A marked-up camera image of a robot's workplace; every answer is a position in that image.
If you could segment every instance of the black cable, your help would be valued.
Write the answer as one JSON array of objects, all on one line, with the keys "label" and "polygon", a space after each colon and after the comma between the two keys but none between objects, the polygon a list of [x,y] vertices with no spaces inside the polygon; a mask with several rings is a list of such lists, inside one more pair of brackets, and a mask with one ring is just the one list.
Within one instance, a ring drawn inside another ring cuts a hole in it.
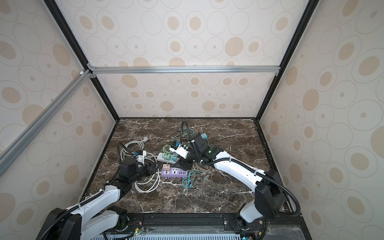
[{"label": "black cable", "polygon": [[113,174],[113,176],[111,177],[111,179],[108,180],[108,182],[112,181],[113,179],[115,179],[115,177],[118,175],[120,171],[120,166],[118,166],[118,168],[116,169],[116,172]]},{"label": "black cable", "polygon": [[120,145],[124,148],[125,151],[127,151],[132,157],[134,158],[137,158],[137,156],[133,153],[131,153],[131,151],[122,143],[122,142],[118,142],[118,156],[119,156],[119,164],[121,163],[121,155],[120,155]]},{"label": "black cable", "polygon": [[105,234],[105,232],[103,232],[103,237],[104,237],[104,240],[108,240],[107,235]]},{"label": "black cable", "polygon": [[258,238],[256,238],[257,240],[262,240],[266,234],[266,228],[267,228],[266,218],[264,218],[263,223],[264,223],[264,226],[262,226],[262,229],[263,229],[262,234]]},{"label": "black cable", "polygon": [[[95,196],[93,197],[90,197],[84,201],[82,201],[80,203],[80,206],[84,206],[85,204],[89,203],[90,201],[96,199],[97,197],[99,197],[101,194],[103,194],[104,191],[100,191],[99,193],[97,193]],[[71,209],[68,209],[67,211],[63,212],[61,215],[59,215],[54,221],[53,223],[47,227],[47,229],[41,234],[41,236],[39,237],[38,240],[43,240],[45,238],[45,236],[49,233],[49,231],[58,223],[60,222],[65,216],[69,215],[71,212],[75,211],[76,209],[79,208],[79,205],[76,205],[74,206],[73,208]]]},{"label": "black cable", "polygon": [[114,238],[113,240],[127,240],[127,239],[130,239],[131,237],[133,237],[133,234],[134,234],[134,233],[131,233],[131,235],[129,235],[129,236],[127,236],[127,237]]},{"label": "black cable", "polygon": [[[187,129],[189,129],[188,123],[183,121],[182,124],[184,124],[184,123],[185,123],[185,127]],[[199,150],[197,149],[196,143],[194,141],[192,141],[193,139],[192,139],[191,133],[189,131],[187,131],[187,133],[188,133],[189,142],[190,142],[192,149],[193,149],[193,152],[194,152],[195,160],[197,162],[199,162],[201,159],[201,154],[200,154]]]},{"label": "black cable", "polygon": [[203,167],[204,165],[200,165],[199,167],[201,167],[202,169],[204,170],[209,170],[209,166],[207,168]]},{"label": "black cable", "polygon": [[255,170],[251,167],[249,167],[248,165],[246,165],[245,163],[239,161],[239,160],[236,160],[236,159],[230,159],[229,157],[225,157],[225,158],[220,158],[220,159],[217,159],[213,162],[209,162],[209,163],[206,163],[206,162],[201,162],[202,165],[213,165],[215,163],[218,163],[218,162],[221,162],[221,161],[232,161],[232,162],[235,162],[237,164],[239,164],[240,166],[244,167],[245,169],[247,169],[248,171],[252,172],[252,173],[256,173],[257,176],[259,177],[262,177],[270,182],[272,182],[273,184],[275,184],[276,186],[280,187],[283,189],[283,191],[288,194],[293,202],[295,203],[295,206],[296,206],[296,211],[294,211],[293,213],[285,213],[285,212],[280,212],[280,215],[285,215],[285,216],[290,216],[290,217],[297,217],[300,215],[300,203],[299,201],[297,200],[297,198],[293,195],[293,193],[291,191],[288,190],[288,188],[284,187],[283,185],[281,185],[280,183],[278,183],[277,181],[275,181],[274,179],[270,178],[270,177],[267,177],[266,175],[264,174],[261,174],[259,172],[255,172]]},{"label": "black cable", "polygon": [[181,122],[181,128],[180,128],[180,144],[183,145],[183,126],[184,126],[184,122],[185,121],[182,121]]}]

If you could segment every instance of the power outlet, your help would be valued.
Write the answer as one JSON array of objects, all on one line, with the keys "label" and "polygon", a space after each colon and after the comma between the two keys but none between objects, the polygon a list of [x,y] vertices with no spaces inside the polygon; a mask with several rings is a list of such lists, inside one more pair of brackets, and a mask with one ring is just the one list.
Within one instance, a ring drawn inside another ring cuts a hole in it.
[{"label": "power outlet", "polygon": [[188,171],[184,171],[183,169],[172,167],[170,171],[162,170],[162,177],[186,177],[188,176]]}]

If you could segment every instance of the green cable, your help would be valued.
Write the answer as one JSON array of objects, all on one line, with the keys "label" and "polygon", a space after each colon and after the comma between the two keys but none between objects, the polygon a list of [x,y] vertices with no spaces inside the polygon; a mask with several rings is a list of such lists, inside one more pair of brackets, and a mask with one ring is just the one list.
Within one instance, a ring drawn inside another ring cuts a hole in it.
[{"label": "green cable", "polygon": [[165,145],[163,147],[163,153],[171,153],[171,151],[169,151],[169,148],[170,148],[170,145]]},{"label": "green cable", "polygon": [[204,171],[200,171],[197,169],[190,170],[188,173],[188,176],[185,177],[182,181],[182,185],[185,189],[193,187],[193,181],[195,180],[197,173],[200,173],[200,175],[204,178],[204,180],[206,180],[206,178],[204,177],[203,173],[204,174],[211,174],[210,172],[204,172]]}]

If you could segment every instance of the white cable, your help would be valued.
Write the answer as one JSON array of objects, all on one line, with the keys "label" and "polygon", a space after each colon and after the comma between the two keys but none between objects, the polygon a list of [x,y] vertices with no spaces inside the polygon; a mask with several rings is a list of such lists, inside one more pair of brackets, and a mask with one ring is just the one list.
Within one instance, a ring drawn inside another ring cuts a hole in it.
[{"label": "white cable", "polygon": [[[144,159],[147,159],[147,160],[150,160],[150,161],[152,161],[152,162],[157,162],[157,156],[155,156],[155,155],[153,155],[152,153],[149,153],[149,152],[147,152],[147,154],[149,155],[148,157],[145,157]],[[149,193],[149,192],[152,192],[152,191],[154,191],[158,186],[159,186],[159,184],[160,184],[160,170],[159,169],[157,169],[157,177],[156,177],[156,180],[155,180],[155,182],[153,183],[153,185],[148,189],[148,190],[142,190],[142,189],[140,189],[139,188],[139,186],[138,185],[144,185],[144,184],[147,184],[147,183],[149,183],[152,179],[153,179],[153,177],[155,176],[155,174],[153,174],[152,175],[152,177],[151,177],[151,179],[149,179],[147,182],[145,182],[145,183],[140,183],[140,182],[135,182],[135,188],[136,188],[136,190],[138,191],[138,192],[141,192],[141,193]]]},{"label": "white cable", "polygon": [[[128,148],[128,146],[131,145],[131,144],[138,144],[138,145],[139,145],[139,149],[140,149],[140,150],[143,150],[143,149],[144,149],[144,142],[146,142],[147,140],[148,140],[147,137],[145,137],[142,141],[133,140],[133,141],[131,141],[131,142],[129,142],[129,143],[124,144],[124,146],[125,146],[126,148]],[[127,152],[124,148],[121,149],[120,154],[121,154],[121,157],[122,157],[123,159],[124,159],[125,157],[127,157],[127,156],[130,156],[129,152]],[[147,156],[146,156],[144,159],[150,160],[150,161],[152,161],[152,162],[157,162],[157,156],[156,156],[156,155],[153,155],[153,154],[150,153],[150,152],[147,152]],[[149,183],[150,181],[152,181],[152,179],[153,179],[153,177],[154,177],[155,175],[156,175],[156,173],[153,174],[152,177],[151,177],[147,182],[142,182],[142,183],[141,183],[141,182],[135,182],[135,188],[136,188],[136,190],[137,190],[138,192],[141,192],[141,193],[149,193],[149,192],[154,191],[154,190],[159,186],[159,184],[160,184],[160,170],[159,170],[159,169],[157,169],[157,177],[156,177],[156,180],[155,180],[155,182],[153,183],[152,187],[150,187],[148,190],[142,190],[142,189],[139,188],[138,185],[145,185],[145,184]]]}]

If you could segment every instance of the marble surface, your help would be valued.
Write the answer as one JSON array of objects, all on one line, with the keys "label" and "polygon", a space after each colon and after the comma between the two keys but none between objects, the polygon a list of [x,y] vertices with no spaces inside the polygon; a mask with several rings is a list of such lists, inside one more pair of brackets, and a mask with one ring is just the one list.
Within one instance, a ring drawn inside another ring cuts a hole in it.
[{"label": "marble surface", "polygon": [[[87,193],[94,194],[103,187],[117,169],[117,142],[142,140],[148,137],[145,150],[157,155],[172,136],[179,134],[182,119],[122,119],[97,169]],[[195,132],[205,132],[210,145],[224,148],[232,156],[260,169],[269,170],[264,150],[252,119],[187,119]],[[210,167],[204,170],[204,179],[198,175],[193,187],[184,189],[182,178],[163,178],[151,193],[132,190],[114,205],[131,213],[228,213],[237,212],[246,202],[254,199],[248,187],[225,172]]]}]

